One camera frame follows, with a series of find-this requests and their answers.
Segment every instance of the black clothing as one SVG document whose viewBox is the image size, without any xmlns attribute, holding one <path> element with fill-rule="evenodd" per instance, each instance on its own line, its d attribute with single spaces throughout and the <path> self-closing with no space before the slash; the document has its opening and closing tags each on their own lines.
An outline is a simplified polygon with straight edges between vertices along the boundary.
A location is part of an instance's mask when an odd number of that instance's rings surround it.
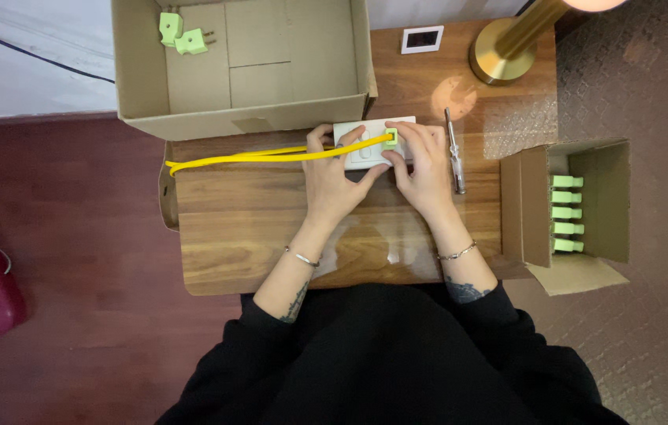
<svg viewBox="0 0 668 425">
<path fill-rule="evenodd" d="M 311 290 L 297 322 L 226 323 L 159 423 L 625 423 L 574 350 L 547 346 L 501 287 Z"/>
</svg>

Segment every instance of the white picture frame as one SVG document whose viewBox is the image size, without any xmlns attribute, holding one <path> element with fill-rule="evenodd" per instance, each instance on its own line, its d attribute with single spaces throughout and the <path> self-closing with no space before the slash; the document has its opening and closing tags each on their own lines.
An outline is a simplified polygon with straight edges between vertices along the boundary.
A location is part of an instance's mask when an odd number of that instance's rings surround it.
<svg viewBox="0 0 668 425">
<path fill-rule="evenodd" d="M 418 33 L 438 33 L 436 37 L 436 42 L 430 45 L 407 47 L 407 42 L 410 35 Z M 402 33 L 402 54 L 435 52 L 439 50 L 439 46 L 441 45 L 441 36 L 443 34 L 444 34 L 444 25 L 423 26 L 422 28 L 408 28 L 407 30 L 404 30 L 404 32 Z"/>
</svg>

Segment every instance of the tattoo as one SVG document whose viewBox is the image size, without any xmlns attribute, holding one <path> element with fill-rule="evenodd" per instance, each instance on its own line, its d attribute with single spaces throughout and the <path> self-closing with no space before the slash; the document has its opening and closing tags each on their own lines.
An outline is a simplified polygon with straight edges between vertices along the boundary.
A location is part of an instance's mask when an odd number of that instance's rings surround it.
<svg viewBox="0 0 668 425">
<path fill-rule="evenodd" d="M 339 149 L 339 148 L 344 148 L 344 145 L 341 144 L 341 143 L 337 143 L 337 144 L 336 144 L 336 147 L 337 147 L 337 149 Z M 340 156 L 340 155 L 335 155 L 333 158 L 334 158 L 334 159 L 339 159 L 339 156 Z"/>
<path fill-rule="evenodd" d="M 279 318 L 280 321 L 284 323 L 294 323 L 297 320 L 297 314 L 300 313 L 300 307 L 302 306 L 302 300 L 305 299 L 305 294 L 307 294 L 307 285 L 310 284 L 310 281 L 305 282 L 305 285 L 302 285 L 302 288 L 297 292 L 297 296 L 294 297 L 294 301 L 289 304 L 289 311 L 286 316 Z"/>
<path fill-rule="evenodd" d="M 452 276 L 446 277 L 446 289 L 450 292 L 450 297 L 457 304 L 472 303 L 491 292 L 490 290 L 485 290 L 481 294 L 472 284 L 456 284 L 452 282 Z"/>
</svg>

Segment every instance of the white wall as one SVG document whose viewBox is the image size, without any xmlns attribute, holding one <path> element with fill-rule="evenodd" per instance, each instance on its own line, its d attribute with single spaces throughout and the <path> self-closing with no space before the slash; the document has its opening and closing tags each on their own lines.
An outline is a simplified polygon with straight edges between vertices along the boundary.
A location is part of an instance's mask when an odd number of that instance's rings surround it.
<svg viewBox="0 0 668 425">
<path fill-rule="evenodd" d="M 513 15 L 525 0 L 368 0 L 373 29 Z M 0 39 L 115 79 L 109 0 L 0 0 Z M 0 45 L 0 116 L 109 111 L 115 87 Z"/>
</svg>

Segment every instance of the white electrical outlet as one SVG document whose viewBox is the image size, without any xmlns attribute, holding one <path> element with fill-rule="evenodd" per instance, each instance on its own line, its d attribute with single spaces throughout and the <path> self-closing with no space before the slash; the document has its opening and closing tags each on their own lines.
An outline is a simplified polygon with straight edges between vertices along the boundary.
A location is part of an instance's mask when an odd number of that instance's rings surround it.
<svg viewBox="0 0 668 425">
<path fill-rule="evenodd" d="M 401 118 L 387 118 L 385 120 L 368 120 L 368 121 L 353 121 L 353 122 L 339 122 L 334 124 L 334 140 L 339 142 L 339 138 L 346 135 L 348 132 L 356 129 L 358 126 L 365 125 L 366 130 L 360 136 L 358 141 L 368 140 L 384 134 L 386 130 L 386 121 L 407 121 L 415 122 L 414 116 L 403 116 Z M 381 156 L 381 143 L 374 144 L 367 148 L 355 150 L 347 155 L 344 161 L 344 169 L 368 169 L 378 164 L 388 164 L 393 166 L 388 159 Z M 400 153 L 407 163 L 413 161 L 413 154 L 407 148 L 407 142 L 401 137 L 397 137 L 395 152 Z"/>
</svg>

